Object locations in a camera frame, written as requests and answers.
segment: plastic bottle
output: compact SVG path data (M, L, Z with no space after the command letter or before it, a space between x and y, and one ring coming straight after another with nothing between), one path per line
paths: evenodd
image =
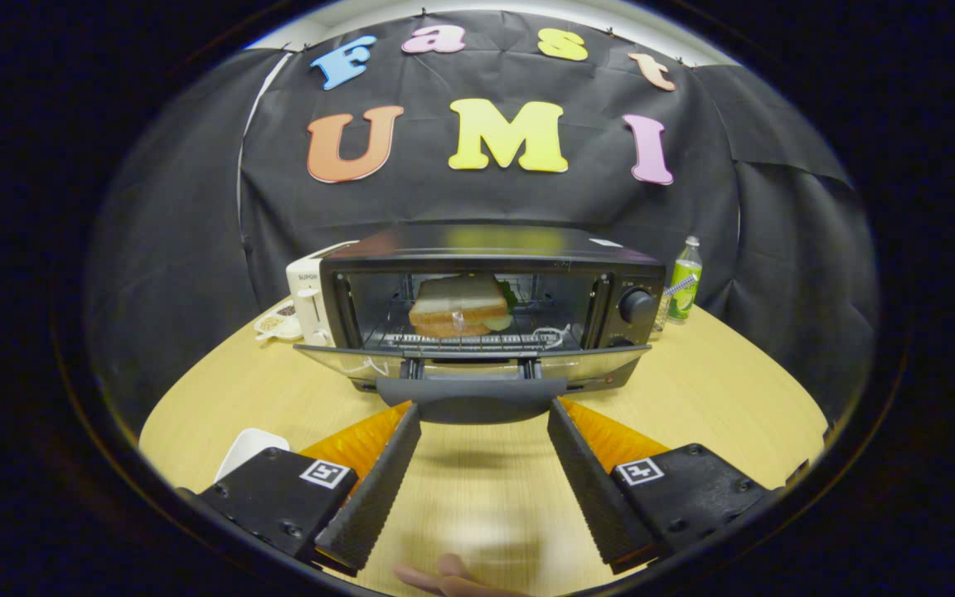
M680 283L680 280L694 274L695 279L702 280L702 258L698 256L698 237L690 235L685 241L685 248L673 268L672 284ZM691 306L695 302L695 294L698 292L698 284L690 288L685 288L677 292L670 299L670 320L677 325L687 322L687 314L691 312Z

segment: hand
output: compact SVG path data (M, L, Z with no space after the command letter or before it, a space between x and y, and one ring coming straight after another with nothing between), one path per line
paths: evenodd
M463 560L455 553L444 553L437 558L437 573L424 573L406 564L393 566L393 574L400 582L412 585L416 589L443 597L530 597L516 590L493 589L474 580Z

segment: round table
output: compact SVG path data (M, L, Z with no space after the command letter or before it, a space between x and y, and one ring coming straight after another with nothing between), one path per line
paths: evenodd
M141 453L173 487L201 492L246 428L280 435L299 451L387 408L294 343L255 341L253 322L228 337L164 394L141 432ZM827 427L791 375L698 307L686 325L667 324L626 386L570 400L670 449L704 444L766 488L815 460ZM534 595L620 578L599 559L546 427L547 415L503 425L422 423L367 567L348 580L427 595L390 568L432 570L447 551L481 581Z

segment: bottle label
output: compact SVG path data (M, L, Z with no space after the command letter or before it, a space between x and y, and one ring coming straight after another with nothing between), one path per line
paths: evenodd
M676 267L673 268L673 283L679 284L687 276L691 274L695 275L695 279L702 279L702 265L686 265L681 261L677 261ZM695 294L698 291L698 283L695 286L690 288L684 288L673 295L673 298L670 299L670 317L675 320L686 320L687 314L691 311L691 306L695 302Z

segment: sandwich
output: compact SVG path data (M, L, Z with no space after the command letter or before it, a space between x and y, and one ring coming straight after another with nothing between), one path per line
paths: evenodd
M507 329L511 310L496 277L464 274L422 282L408 319L420 336L484 336Z

